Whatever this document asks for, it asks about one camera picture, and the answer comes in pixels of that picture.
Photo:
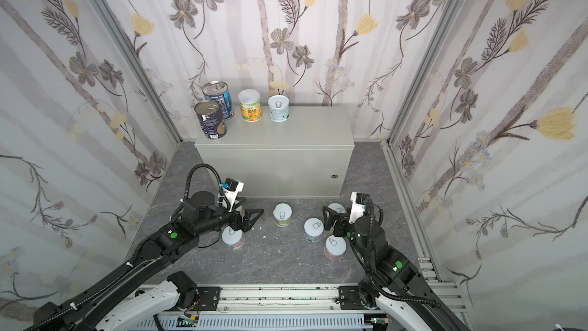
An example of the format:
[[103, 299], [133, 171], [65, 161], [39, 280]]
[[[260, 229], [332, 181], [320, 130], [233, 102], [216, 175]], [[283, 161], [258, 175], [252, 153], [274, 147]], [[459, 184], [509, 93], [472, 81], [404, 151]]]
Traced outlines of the blue labelled tall can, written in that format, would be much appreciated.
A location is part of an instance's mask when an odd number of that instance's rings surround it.
[[207, 100], [217, 101], [220, 104], [224, 120], [230, 120], [234, 116], [233, 103], [226, 82], [210, 81], [202, 87], [202, 92]]

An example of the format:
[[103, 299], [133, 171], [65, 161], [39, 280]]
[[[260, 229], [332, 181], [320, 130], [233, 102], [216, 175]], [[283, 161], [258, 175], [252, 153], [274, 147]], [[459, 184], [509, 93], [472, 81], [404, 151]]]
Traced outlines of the dark labelled tall can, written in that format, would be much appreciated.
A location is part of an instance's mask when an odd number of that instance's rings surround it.
[[224, 123], [219, 102], [213, 100], [201, 101], [194, 106], [194, 111], [208, 139], [220, 139], [225, 136], [227, 127]]

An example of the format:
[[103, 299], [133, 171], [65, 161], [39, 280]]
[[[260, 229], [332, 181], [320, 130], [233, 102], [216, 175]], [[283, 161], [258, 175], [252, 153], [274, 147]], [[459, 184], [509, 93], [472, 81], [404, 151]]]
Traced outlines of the white lid light-blue can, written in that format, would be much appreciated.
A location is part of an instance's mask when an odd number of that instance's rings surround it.
[[289, 119], [289, 98], [283, 95], [272, 96], [268, 100], [269, 117], [273, 122], [281, 123]]

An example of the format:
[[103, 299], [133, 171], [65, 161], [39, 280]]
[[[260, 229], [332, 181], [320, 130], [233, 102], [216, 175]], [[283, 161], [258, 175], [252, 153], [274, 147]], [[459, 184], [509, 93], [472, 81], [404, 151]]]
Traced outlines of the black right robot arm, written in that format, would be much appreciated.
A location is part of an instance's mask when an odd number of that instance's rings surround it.
[[467, 330], [468, 326], [436, 295], [424, 276], [404, 254], [393, 248], [375, 210], [350, 222], [328, 207], [322, 208], [325, 229], [348, 241], [364, 270], [355, 302], [378, 308], [405, 330]]

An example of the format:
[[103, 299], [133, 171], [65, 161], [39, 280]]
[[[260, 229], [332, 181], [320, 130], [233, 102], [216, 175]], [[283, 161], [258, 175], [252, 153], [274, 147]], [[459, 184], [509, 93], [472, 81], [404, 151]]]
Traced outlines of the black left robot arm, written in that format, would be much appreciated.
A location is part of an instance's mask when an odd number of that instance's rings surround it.
[[170, 221], [143, 239], [130, 258], [86, 291], [61, 305], [46, 303], [35, 312], [30, 330], [94, 330], [134, 290], [197, 248], [201, 236], [251, 230], [263, 209], [228, 211], [206, 191], [184, 197]]

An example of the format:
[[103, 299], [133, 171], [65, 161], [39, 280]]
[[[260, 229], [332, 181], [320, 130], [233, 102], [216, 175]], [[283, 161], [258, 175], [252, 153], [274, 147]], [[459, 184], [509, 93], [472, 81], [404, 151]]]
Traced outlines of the white lid yellow-orange can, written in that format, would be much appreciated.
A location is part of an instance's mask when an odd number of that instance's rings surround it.
[[259, 121], [263, 115], [260, 93], [254, 89], [242, 90], [237, 98], [243, 119], [247, 122]]

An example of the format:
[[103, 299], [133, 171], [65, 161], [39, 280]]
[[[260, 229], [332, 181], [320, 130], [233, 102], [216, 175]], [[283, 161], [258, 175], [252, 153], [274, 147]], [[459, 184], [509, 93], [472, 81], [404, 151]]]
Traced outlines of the white lid pink-red can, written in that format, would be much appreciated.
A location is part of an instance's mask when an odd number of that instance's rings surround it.
[[344, 238], [330, 235], [326, 239], [324, 253], [330, 261], [339, 261], [347, 251], [347, 243]]

